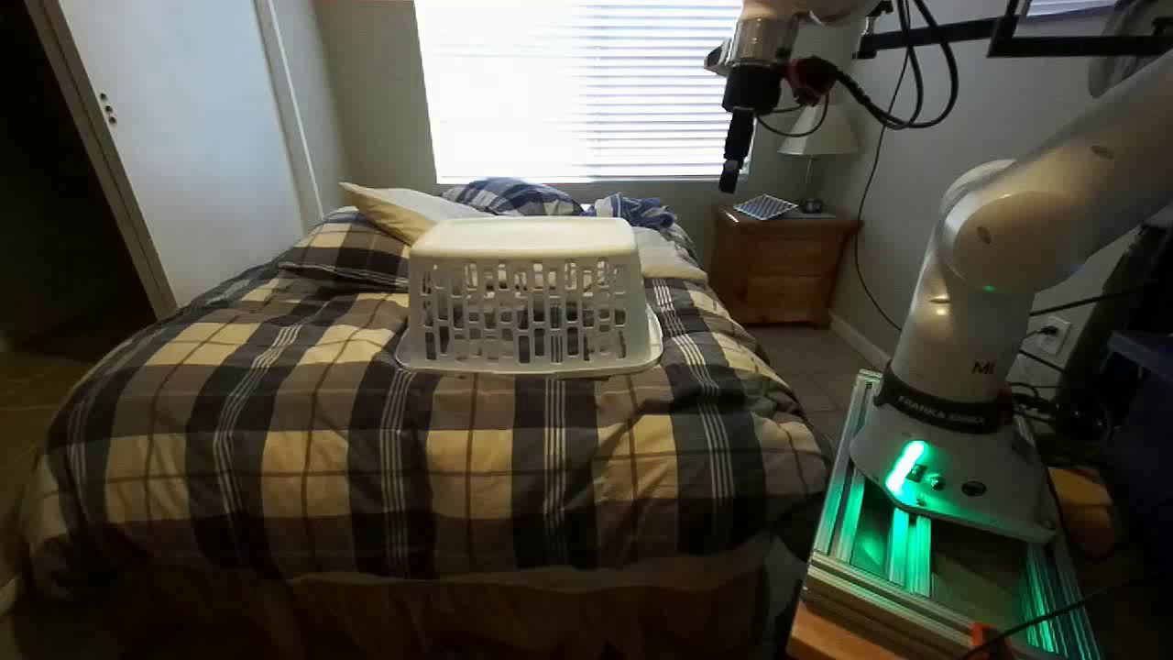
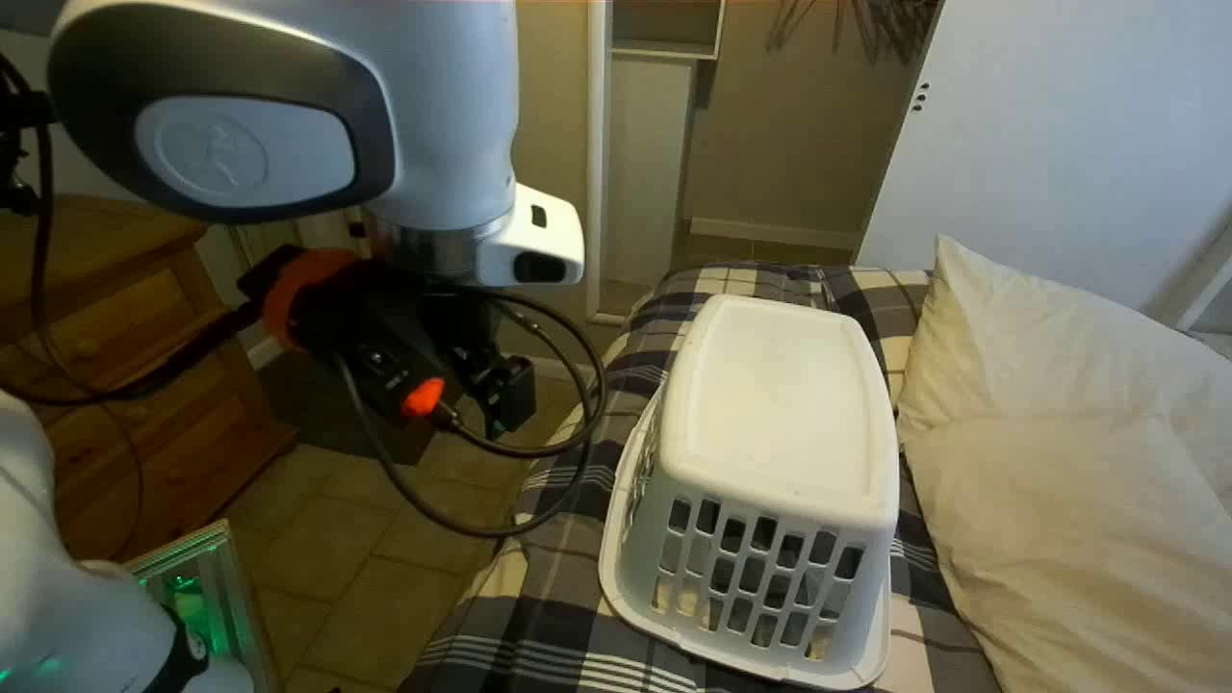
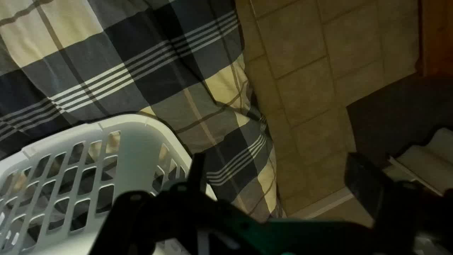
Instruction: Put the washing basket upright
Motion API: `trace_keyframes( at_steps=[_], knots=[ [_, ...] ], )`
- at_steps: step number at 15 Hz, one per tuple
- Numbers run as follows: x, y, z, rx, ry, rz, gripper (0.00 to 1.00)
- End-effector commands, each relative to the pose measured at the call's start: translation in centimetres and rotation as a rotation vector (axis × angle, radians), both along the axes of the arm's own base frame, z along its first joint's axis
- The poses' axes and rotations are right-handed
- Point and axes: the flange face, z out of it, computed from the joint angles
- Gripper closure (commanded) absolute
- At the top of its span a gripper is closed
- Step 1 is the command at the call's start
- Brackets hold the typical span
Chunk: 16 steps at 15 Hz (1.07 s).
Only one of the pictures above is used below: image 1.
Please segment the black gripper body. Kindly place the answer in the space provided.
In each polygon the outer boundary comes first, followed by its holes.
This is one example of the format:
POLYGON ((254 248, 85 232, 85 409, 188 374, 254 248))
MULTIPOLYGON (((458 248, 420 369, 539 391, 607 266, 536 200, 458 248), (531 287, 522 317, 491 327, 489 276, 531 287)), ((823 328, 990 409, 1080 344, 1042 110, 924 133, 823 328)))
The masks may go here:
POLYGON ((782 67, 734 67, 721 93, 729 113, 726 146, 744 151, 751 144, 751 119, 771 113, 782 100, 782 67))

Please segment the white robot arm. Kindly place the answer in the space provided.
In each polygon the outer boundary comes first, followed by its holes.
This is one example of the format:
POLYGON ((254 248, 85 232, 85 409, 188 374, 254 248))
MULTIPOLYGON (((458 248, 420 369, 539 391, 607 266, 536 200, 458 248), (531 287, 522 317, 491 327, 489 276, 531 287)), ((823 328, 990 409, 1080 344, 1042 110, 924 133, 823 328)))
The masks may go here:
POLYGON ((899 344, 847 437, 894 507, 1021 544, 1054 534, 1009 402, 1030 302, 1173 200, 1169 0, 1124 0, 1102 35, 1065 47, 1100 62, 1092 105, 944 185, 899 344))

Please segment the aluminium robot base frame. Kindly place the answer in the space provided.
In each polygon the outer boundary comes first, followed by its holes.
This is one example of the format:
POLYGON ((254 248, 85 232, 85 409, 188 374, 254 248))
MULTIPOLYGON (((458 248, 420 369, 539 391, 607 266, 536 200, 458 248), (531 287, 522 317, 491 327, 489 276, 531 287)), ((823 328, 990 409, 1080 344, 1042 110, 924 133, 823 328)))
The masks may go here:
POLYGON ((804 606, 905 660, 1102 660, 1034 445, 935 429, 880 390, 853 376, 804 606))

